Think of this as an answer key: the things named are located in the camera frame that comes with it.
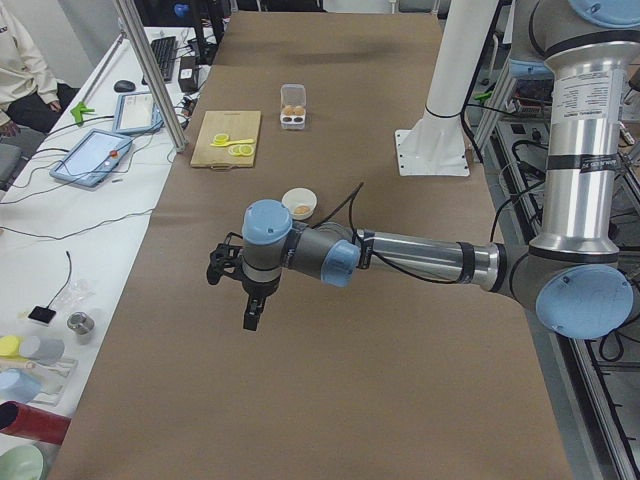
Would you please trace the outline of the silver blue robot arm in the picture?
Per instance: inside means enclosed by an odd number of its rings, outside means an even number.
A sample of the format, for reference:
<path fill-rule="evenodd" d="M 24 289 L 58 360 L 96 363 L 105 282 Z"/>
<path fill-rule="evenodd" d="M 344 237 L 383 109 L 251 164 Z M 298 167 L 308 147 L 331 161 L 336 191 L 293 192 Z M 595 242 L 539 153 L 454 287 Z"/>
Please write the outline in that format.
<path fill-rule="evenodd" d="M 520 1 L 512 65 L 554 76 L 540 233 L 526 246 L 475 246 L 343 227 L 309 226 L 276 200 L 244 215 L 238 244 L 220 243 L 207 280 L 228 277 L 247 293 L 244 326 L 257 327 L 281 273 L 292 269 L 346 286 L 382 263 L 432 284 L 476 284 L 510 297 L 550 330 L 594 339 L 620 327 L 634 305 L 608 234 L 618 166 L 622 88 L 639 53 L 635 1 Z"/>

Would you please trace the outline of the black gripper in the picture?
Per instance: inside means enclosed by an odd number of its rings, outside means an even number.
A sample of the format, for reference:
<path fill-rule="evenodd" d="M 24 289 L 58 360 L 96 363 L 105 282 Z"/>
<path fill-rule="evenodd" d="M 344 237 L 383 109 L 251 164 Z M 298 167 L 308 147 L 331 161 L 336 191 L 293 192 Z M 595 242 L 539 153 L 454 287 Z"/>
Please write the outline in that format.
<path fill-rule="evenodd" d="M 229 241 L 219 243 L 210 253 L 206 279 L 217 285 L 223 277 L 241 281 L 249 295 L 243 317 L 243 328 L 258 329 L 265 298 L 279 286 L 282 271 L 283 240 L 259 244 L 243 235 L 242 246 Z"/>

